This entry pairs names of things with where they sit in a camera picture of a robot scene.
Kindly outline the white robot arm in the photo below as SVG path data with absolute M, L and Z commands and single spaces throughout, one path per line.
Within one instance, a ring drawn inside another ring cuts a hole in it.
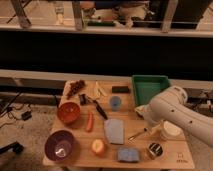
M 135 111 L 151 127 L 161 120 L 169 121 L 213 148 L 213 118 L 187 108 L 187 100 L 183 88 L 171 86 L 153 96 L 148 104 L 137 106 Z

